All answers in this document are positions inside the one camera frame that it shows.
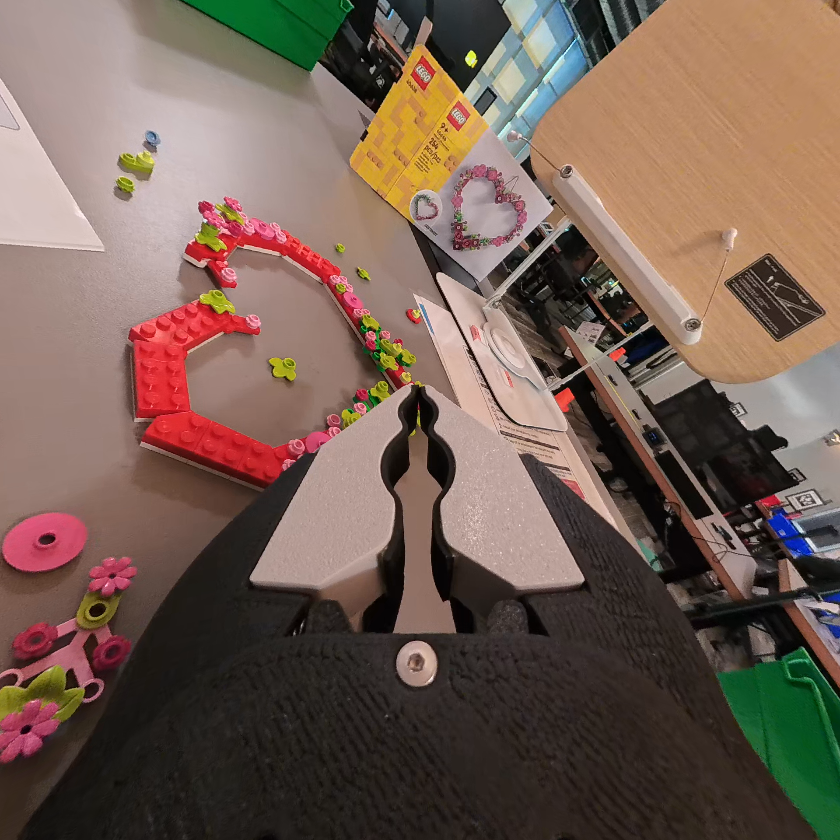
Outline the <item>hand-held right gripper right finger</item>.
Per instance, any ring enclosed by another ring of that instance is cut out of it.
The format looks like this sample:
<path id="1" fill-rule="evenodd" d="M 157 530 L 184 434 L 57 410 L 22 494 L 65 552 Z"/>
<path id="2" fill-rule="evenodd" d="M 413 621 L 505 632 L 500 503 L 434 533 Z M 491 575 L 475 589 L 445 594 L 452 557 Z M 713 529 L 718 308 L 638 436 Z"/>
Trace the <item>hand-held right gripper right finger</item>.
<path id="1" fill-rule="evenodd" d="M 420 389 L 434 581 L 445 601 L 502 601 L 585 582 L 516 449 L 430 386 Z"/>

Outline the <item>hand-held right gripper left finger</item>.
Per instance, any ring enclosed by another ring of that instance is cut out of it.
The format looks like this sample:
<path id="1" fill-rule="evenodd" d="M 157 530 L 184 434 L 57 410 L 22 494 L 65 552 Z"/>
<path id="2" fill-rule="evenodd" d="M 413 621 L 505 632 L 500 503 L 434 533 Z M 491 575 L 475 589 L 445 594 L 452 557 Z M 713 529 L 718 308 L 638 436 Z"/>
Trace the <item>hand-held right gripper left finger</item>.
<path id="1" fill-rule="evenodd" d="M 402 388 L 321 446 L 249 581 L 340 603 L 403 597 L 403 507 L 395 485 L 422 388 Z"/>

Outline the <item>plain red lego wreath segment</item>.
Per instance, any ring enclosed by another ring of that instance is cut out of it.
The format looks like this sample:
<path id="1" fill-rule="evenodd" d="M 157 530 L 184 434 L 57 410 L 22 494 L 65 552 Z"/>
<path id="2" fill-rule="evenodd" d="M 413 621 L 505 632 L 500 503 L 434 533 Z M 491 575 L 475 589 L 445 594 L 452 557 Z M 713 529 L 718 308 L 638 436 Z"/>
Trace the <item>plain red lego wreath segment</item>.
<path id="1" fill-rule="evenodd" d="M 188 354 L 222 335 L 258 335 L 260 328 L 257 315 L 237 315 L 220 290 L 210 290 L 197 300 L 133 326 L 129 344 L 134 420 L 140 423 L 189 411 Z"/>

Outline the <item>magenta round lego disc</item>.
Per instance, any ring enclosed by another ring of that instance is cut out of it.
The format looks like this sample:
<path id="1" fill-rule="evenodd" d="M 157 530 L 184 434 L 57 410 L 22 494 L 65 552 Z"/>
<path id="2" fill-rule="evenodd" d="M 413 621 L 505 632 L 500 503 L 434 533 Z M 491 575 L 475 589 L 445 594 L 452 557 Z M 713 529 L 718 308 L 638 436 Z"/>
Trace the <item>magenta round lego disc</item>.
<path id="1" fill-rule="evenodd" d="M 2 556 L 17 571 L 49 572 L 73 561 L 87 539 L 87 528 L 79 518 L 65 512 L 40 513 L 7 532 Z"/>

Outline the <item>flowered red lego wreath section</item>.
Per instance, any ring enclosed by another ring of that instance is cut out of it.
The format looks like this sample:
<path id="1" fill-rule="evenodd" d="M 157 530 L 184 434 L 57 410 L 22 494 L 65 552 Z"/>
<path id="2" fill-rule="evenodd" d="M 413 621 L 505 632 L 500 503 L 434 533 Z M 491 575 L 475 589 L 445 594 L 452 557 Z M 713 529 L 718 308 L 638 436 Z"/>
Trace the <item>flowered red lego wreath section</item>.
<path id="1" fill-rule="evenodd" d="M 330 258 L 322 256 L 278 224 L 248 216 L 233 197 L 226 196 L 221 203 L 200 202 L 198 210 L 202 216 L 201 227 L 185 247 L 183 257 L 187 263 L 206 270 L 214 278 L 217 286 L 209 291 L 222 291 L 229 300 L 225 291 L 235 289 L 238 284 L 229 257 L 238 250 L 282 258 L 327 291 L 380 375 L 372 386 L 360 388 L 353 394 L 349 407 L 328 415 L 324 428 L 279 446 L 261 443 L 215 422 L 196 413 L 192 405 L 187 412 L 142 422 L 147 424 L 140 439 L 142 448 L 262 490 L 304 455 L 315 455 L 321 446 L 374 410 L 395 391 L 414 385 L 413 366 L 417 358 L 400 338 L 373 317 L 355 294 L 350 280 Z"/>

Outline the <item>pink lego flower stem cluster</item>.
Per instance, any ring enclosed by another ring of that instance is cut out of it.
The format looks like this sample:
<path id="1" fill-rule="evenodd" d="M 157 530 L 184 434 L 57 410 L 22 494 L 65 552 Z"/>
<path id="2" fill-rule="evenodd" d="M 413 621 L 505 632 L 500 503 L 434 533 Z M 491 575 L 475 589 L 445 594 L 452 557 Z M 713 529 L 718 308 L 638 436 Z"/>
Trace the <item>pink lego flower stem cluster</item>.
<path id="1" fill-rule="evenodd" d="M 36 755 L 83 705 L 102 696 L 105 676 L 132 648 L 110 624 L 137 573 L 130 557 L 101 561 L 89 570 L 72 618 L 37 623 L 15 637 L 15 666 L 1 674 L 2 765 Z"/>

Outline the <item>lego set box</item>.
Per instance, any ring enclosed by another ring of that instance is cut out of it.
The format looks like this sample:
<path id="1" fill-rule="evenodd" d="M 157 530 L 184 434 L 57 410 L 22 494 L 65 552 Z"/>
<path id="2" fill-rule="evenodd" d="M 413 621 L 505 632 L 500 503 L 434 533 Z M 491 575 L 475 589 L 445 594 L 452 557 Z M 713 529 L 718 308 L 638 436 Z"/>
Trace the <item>lego set box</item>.
<path id="1" fill-rule="evenodd" d="M 424 45 L 408 57 L 350 164 L 476 279 L 551 212 L 534 180 Z"/>

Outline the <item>lego instruction booklet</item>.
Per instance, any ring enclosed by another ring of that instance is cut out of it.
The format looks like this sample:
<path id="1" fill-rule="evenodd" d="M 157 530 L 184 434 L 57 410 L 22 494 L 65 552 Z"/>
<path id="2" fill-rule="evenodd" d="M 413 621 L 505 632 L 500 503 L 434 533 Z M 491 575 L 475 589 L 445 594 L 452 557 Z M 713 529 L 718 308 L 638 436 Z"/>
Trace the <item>lego instruction booklet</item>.
<path id="1" fill-rule="evenodd" d="M 1 83 L 1 243 L 104 251 L 11 92 Z"/>

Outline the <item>clear plastic bag with label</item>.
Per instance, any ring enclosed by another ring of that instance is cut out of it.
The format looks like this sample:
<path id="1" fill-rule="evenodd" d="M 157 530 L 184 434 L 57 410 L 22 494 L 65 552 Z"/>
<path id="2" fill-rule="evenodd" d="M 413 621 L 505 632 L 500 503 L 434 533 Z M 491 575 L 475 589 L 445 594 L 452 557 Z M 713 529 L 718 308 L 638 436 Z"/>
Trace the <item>clear plastic bag with label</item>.
<path id="1" fill-rule="evenodd" d="M 499 408 L 479 366 L 463 340 L 451 313 L 432 301 L 415 295 L 415 308 L 429 331 L 459 406 L 469 415 L 507 440 L 520 455 L 532 455 L 583 501 L 611 524 L 615 519 L 606 505 L 606 491 L 595 483 L 572 436 L 513 423 Z"/>

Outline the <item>green plastic bin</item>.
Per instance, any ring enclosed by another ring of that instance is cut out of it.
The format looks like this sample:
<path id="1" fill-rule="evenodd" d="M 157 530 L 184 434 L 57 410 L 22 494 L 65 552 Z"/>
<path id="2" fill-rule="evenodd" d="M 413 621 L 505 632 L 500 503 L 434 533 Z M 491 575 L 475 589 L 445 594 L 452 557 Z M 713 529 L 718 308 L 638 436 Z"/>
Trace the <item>green plastic bin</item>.
<path id="1" fill-rule="evenodd" d="M 803 647 L 717 674 L 754 751 L 821 839 L 839 838 L 839 698 Z"/>
<path id="2" fill-rule="evenodd" d="M 319 63 L 351 1 L 187 1 L 187 5 L 306 71 Z"/>

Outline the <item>wooden board stand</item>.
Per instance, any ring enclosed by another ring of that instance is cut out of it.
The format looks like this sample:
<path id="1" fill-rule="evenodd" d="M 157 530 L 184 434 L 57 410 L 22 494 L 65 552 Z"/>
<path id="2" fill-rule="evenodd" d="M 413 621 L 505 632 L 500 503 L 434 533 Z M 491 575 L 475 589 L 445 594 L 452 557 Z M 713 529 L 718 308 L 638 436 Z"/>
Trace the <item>wooden board stand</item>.
<path id="1" fill-rule="evenodd" d="M 540 120 L 541 186 L 689 368 L 838 343 L 833 3 L 666 2 Z"/>

